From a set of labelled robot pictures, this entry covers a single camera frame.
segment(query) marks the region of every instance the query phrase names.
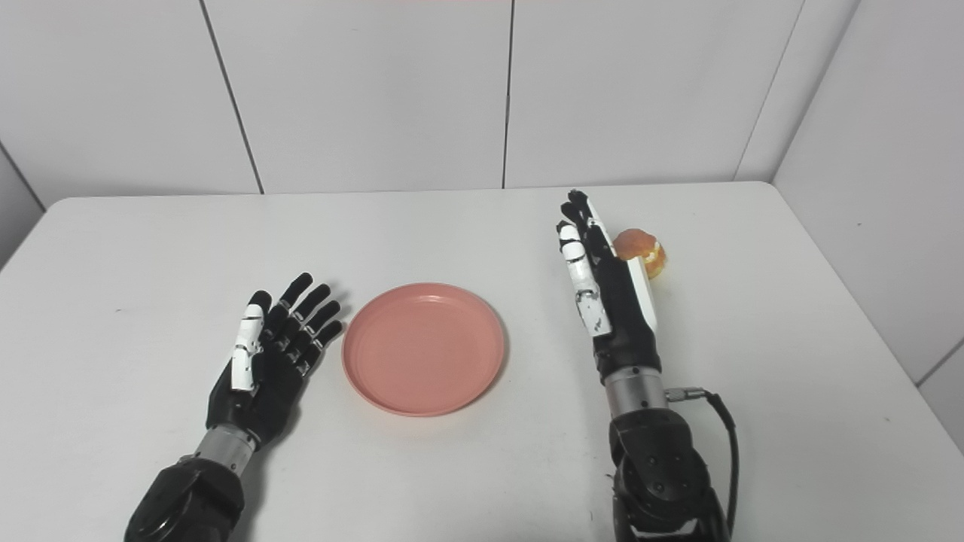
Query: white wall panel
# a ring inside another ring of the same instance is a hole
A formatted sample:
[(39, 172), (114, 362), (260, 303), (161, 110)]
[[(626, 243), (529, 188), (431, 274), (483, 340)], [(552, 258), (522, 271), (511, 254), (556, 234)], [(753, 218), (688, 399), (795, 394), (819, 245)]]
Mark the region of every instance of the white wall panel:
[(266, 192), (501, 184), (509, 0), (207, 7)]
[(801, 2), (517, 2), (506, 185), (731, 180)]
[(806, 0), (734, 180), (770, 182), (860, 0)]
[(964, 451), (964, 348), (921, 385), (921, 393), (938, 420)]
[(13, 165), (0, 152), (0, 268), (40, 219), (42, 211)]
[(0, 138), (44, 203), (257, 190), (193, 0), (0, 4)]
[(964, 329), (962, 20), (861, 3), (775, 179), (915, 380)]

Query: pink plate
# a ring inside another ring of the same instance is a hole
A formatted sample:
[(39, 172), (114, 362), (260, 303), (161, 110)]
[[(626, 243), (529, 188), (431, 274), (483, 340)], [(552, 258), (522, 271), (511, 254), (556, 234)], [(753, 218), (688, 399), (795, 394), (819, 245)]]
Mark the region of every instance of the pink plate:
[(345, 334), (342, 358), (355, 390), (404, 416), (459, 410), (489, 388), (502, 365), (498, 318), (474, 294), (416, 284), (368, 302)]

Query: robotic arm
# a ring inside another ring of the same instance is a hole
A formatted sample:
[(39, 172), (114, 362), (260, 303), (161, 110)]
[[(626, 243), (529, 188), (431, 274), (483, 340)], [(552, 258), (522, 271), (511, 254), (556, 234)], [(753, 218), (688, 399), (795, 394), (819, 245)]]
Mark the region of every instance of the robotic arm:
[(341, 310), (338, 302), (321, 306), (331, 294), (327, 285), (292, 310), (310, 285), (311, 275), (302, 274), (270, 311), (267, 292), (252, 297), (208, 399), (207, 432), (194, 454), (154, 479), (130, 518), (125, 542), (228, 540), (244, 509), (241, 474), (284, 430), (308, 372), (341, 331), (341, 322), (329, 321)]
[[(738, 458), (733, 419), (718, 395), (700, 388), (664, 390), (656, 353), (656, 311), (640, 258), (619, 259), (585, 194), (562, 205), (556, 228), (576, 290), (576, 306), (593, 341), (612, 422), (609, 445), (613, 521), (618, 542), (729, 542), (736, 512)], [(693, 449), (686, 421), (668, 403), (704, 397), (731, 439), (734, 471), (724, 520), (710, 474)]]

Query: black cable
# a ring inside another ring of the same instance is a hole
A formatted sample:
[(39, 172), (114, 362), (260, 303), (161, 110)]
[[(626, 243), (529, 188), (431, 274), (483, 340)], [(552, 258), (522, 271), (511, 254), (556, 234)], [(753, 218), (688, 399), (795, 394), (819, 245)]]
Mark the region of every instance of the black cable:
[(726, 526), (732, 535), (733, 524), (736, 520), (736, 488), (739, 482), (739, 444), (736, 441), (736, 424), (719, 395), (707, 392), (706, 398), (720, 417), (726, 427), (727, 434), (730, 436), (730, 498), (727, 502)]

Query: white table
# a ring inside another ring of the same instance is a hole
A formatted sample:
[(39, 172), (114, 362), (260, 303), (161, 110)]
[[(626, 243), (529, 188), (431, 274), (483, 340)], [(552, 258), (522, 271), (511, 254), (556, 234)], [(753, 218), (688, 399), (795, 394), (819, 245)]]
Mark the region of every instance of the white table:
[[(502, 318), (508, 358), (474, 404), (408, 419), (355, 394), (339, 340), (246, 473), (235, 540), (611, 540), (608, 412), (553, 228), (565, 194), (56, 204), (0, 274), (4, 538), (119, 540), (198, 443), (248, 296), (308, 270), (351, 313), (396, 285), (465, 287)], [(736, 418), (736, 540), (964, 536), (964, 458), (772, 187), (589, 194), (611, 231), (667, 248), (665, 382), (721, 393)], [(680, 410), (725, 494), (725, 432), (704, 403)]]

